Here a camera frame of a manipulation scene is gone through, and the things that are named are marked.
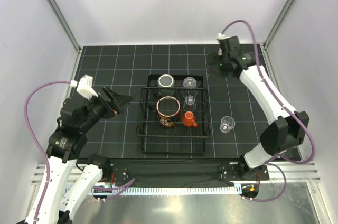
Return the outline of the large clear plastic cup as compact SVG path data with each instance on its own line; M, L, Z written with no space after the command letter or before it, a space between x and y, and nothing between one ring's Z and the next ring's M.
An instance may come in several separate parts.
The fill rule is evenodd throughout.
M197 91L197 81L193 77L186 77L182 83L181 94L185 98L187 96L196 97L198 95Z

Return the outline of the black red skull mug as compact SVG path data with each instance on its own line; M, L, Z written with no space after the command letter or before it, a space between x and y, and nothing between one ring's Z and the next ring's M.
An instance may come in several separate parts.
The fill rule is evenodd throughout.
M159 123L164 127L173 127L179 119L180 102L173 96L162 97L156 104Z

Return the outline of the grey green mug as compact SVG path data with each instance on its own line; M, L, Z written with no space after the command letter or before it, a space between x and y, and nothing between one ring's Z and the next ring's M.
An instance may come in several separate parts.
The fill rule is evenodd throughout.
M175 86L175 80L170 74L163 74L159 76L157 85L161 88L172 88Z

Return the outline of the small clear plastic cup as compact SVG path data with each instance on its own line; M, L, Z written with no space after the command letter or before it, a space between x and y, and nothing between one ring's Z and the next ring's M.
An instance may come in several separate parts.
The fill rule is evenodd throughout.
M185 111L195 111L196 110L196 100L194 96L188 95L185 97L183 110Z

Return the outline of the small orange cup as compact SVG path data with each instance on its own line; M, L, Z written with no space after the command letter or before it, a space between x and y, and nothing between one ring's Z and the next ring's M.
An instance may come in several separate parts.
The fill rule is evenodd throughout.
M182 116L182 124L186 127L197 127L196 118L193 112L186 111Z

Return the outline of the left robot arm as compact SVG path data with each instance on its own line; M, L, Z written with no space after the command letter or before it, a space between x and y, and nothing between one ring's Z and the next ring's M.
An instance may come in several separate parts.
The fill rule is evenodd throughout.
M71 189L65 190L71 171L87 143L86 133L101 119L123 113L132 101L131 96L120 95L108 87L103 87L102 92L107 99L91 91L63 102L57 118L58 126L49 138L47 149L42 151L45 159L43 180L22 223L72 223L94 185L111 178L113 172L109 158L93 154Z

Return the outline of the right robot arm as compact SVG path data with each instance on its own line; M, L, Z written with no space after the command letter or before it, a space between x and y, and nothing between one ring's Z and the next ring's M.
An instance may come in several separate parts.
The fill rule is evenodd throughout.
M306 112L298 112L281 95L270 80L265 67L253 52L244 53L237 36L219 34L219 49L208 56L208 64L217 74L233 76L244 84L263 110L269 126L260 135L260 142L252 150L239 157L237 172L244 180L250 180L273 157L301 145L304 129L309 123Z

